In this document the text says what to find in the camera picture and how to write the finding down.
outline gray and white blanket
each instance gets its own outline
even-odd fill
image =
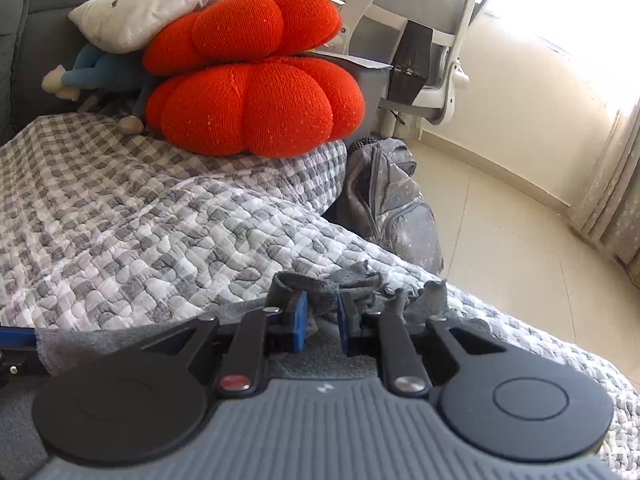
[[[341,142],[268,160],[207,158],[123,136],[93,114],[38,118],[0,148],[0,324],[117,329],[263,296],[273,275],[324,276],[368,260],[390,286],[428,280],[321,214],[340,193]],[[640,398],[608,361],[448,285],[449,316],[602,384],[616,405],[600,456],[640,476]]]

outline gray backpack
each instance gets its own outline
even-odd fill
[[[444,261],[436,222],[408,175],[415,167],[402,140],[384,139],[358,147],[347,160],[335,217],[365,240],[438,274]]]

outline tiled floor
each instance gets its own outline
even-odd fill
[[[409,147],[438,224],[443,277],[640,383],[640,290],[626,274],[539,202],[429,146]]]

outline screw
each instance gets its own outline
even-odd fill
[[[427,383],[420,377],[408,375],[398,377],[394,386],[404,394],[417,394],[427,387]]]
[[[227,375],[220,379],[220,388],[228,392],[242,392],[251,386],[251,379],[245,375]]]

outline white logo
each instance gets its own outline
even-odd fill
[[[334,386],[329,383],[324,383],[322,386],[316,388],[321,394],[327,393],[329,390],[335,390]]]

